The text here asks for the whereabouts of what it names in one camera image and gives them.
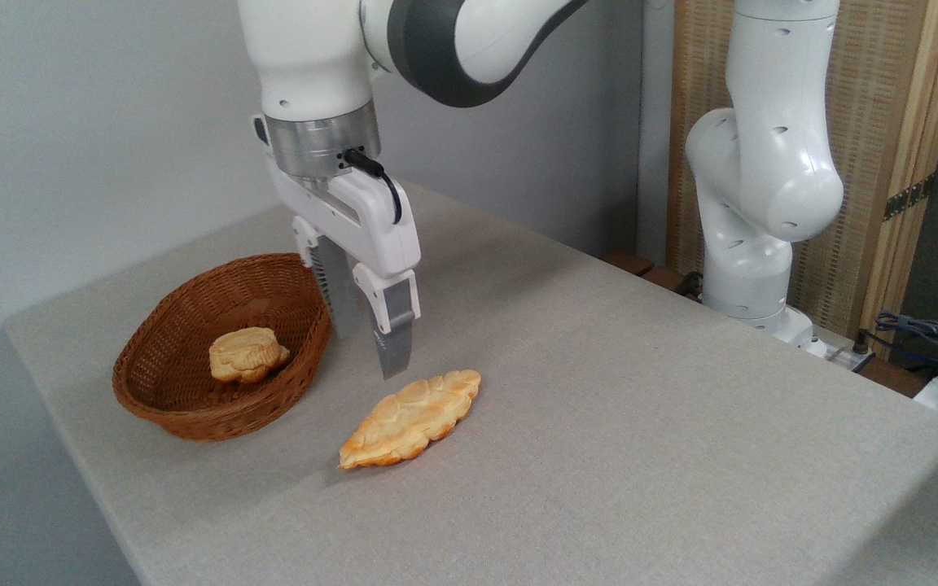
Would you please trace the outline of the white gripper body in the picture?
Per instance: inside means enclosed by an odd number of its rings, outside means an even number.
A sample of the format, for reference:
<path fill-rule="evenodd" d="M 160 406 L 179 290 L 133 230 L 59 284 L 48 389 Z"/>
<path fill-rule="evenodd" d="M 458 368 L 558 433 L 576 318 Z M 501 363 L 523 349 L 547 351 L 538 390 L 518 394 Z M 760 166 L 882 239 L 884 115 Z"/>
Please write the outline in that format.
<path fill-rule="evenodd" d="M 274 188 L 295 215 L 380 277 L 396 277 L 419 264 L 410 201 L 398 183 L 372 177 L 351 166 L 343 155 L 329 159 L 339 172 L 335 177 L 291 177 L 279 167 L 265 117 L 254 116 L 253 127 L 264 144 Z"/>

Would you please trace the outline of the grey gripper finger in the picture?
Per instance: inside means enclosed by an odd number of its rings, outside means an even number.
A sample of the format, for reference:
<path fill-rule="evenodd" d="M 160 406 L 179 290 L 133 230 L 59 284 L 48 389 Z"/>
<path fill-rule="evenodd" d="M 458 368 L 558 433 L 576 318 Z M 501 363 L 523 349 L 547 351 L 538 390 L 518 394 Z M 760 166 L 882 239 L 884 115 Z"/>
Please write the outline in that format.
<path fill-rule="evenodd" d="M 360 323 L 359 290 L 348 266 L 346 251 L 302 216 L 294 216 L 291 229 L 303 265 L 315 275 L 336 334 L 342 339 L 353 336 Z"/>
<path fill-rule="evenodd" d="M 384 278 L 360 263 L 353 268 L 353 278 L 370 305 L 381 374 L 393 378 L 409 367 L 413 323 L 421 317 L 416 274 L 406 270 Z"/>

